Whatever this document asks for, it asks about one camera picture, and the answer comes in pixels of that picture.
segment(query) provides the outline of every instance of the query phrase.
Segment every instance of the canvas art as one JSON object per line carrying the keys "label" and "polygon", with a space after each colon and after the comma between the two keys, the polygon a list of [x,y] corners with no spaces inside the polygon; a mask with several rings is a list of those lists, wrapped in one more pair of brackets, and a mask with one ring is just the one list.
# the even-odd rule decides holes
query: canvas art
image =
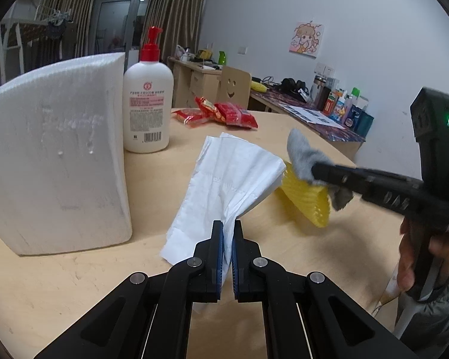
{"label": "canvas art", "polygon": [[322,37],[322,24],[316,24],[313,23],[313,21],[308,23],[298,23],[296,24],[289,51],[316,57],[319,46],[321,45]]}

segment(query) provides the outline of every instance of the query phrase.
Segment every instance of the person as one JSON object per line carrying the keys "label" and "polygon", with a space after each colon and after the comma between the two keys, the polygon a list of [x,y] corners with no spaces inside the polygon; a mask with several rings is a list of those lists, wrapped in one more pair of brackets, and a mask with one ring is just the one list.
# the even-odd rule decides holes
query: person
{"label": "person", "polygon": [[[399,245],[397,281],[402,292],[408,291],[415,280],[410,225],[410,221],[405,218],[400,228],[403,237]],[[442,289],[442,293],[414,315],[401,337],[401,341],[422,359],[438,358],[449,344],[449,234],[432,236],[429,251],[443,259],[436,287],[436,290]],[[403,296],[399,296],[396,321],[404,308]]]}

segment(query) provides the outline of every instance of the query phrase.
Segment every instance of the curtain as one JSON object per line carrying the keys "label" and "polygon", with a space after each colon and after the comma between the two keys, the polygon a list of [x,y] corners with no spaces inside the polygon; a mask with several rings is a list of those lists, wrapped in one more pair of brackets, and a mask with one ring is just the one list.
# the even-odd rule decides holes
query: curtain
{"label": "curtain", "polygon": [[[90,17],[93,0],[41,0],[37,9],[36,19],[44,20],[51,14],[52,9],[66,12],[71,9],[71,18],[76,33],[74,57],[88,55],[88,37],[90,30]],[[41,39],[34,42],[32,52],[34,53],[34,68],[46,64],[55,63],[59,60],[60,40]]]}
{"label": "curtain", "polygon": [[163,28],[159,38],[161,59],[175,54],[176,45],[197,52],[204,0],[150,0],[146,11],[141,44],[147,41],[148,28]]}

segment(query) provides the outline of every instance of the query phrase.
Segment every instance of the wooden table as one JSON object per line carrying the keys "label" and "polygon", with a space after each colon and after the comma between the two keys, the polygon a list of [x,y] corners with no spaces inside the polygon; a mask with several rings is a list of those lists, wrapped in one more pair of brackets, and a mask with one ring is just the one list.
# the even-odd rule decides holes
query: wooden table
{"label": "wooden table", "polygon": [[168,67],[175,80],[173,106],[196,108],[195,97],[205,97],[215,102],[221,78],[221,70],[204,69],[199,63],[182,62],[168,58]]}
{"label": "wooden table", "polygon": [[[269,109],[276,113],[287,114],[293,118],[297,118],[287,109],[283,108],[281,104],[288,104],[296,107],[309,108],[302,102],[296,101],[290,95],[280,93],[274,89],[268,89],[266,93],[259,93],[251,90],[249,94],[250,98],[261,102],[265,106],[265,111]],[[307,123],[301,119],[298,119],[300,123],[303,123],[306,127],[311,129],[314,133],[317,133],[323,139],[327,140],[329,144],[336,147],[347,158],[353,160],[356,152],[361,147],[363,142],[366,141],[362,136],[351,131],[349,128],[343,130],[334,127],[328,127],[325,125],[318,125]]]}
{"label": "wooden table", "polygon": [[[125,244],[17,256],[0,240],[0,339],[15,359],[34,357],[129,274],[156,275],[170,268],[159,251],[206,135],[228,131],[287,158],[287,136],[291,128],[298,128],[336,163],[352,165],[293,118],[254,114],[256,131],[214,123],[189,129],[172,120],[167,149],[125,154],[133,224],[133,236]],[[327,228],[318,229],[278,189],[247,213],[242,224],[245,237],[259,243],[262,255],[298,274],[322,271],[368,311],[381,297],[398,260],[400,218],[357,198],[344,210],[332,212]],[[222,300],[193,314],[188,358],[266,357],[261,305],[234,301],[230,276]]]}

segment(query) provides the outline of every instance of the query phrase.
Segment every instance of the wooden chair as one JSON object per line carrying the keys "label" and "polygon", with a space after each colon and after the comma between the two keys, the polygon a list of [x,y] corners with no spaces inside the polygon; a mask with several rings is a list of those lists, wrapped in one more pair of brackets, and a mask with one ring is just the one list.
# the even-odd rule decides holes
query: wooden chair
{"label": "wooden chair", "polygon": [[250,87],[250,73],[223,66],[216,102],[231,102],[240,105],[243,109],[248,109]]}

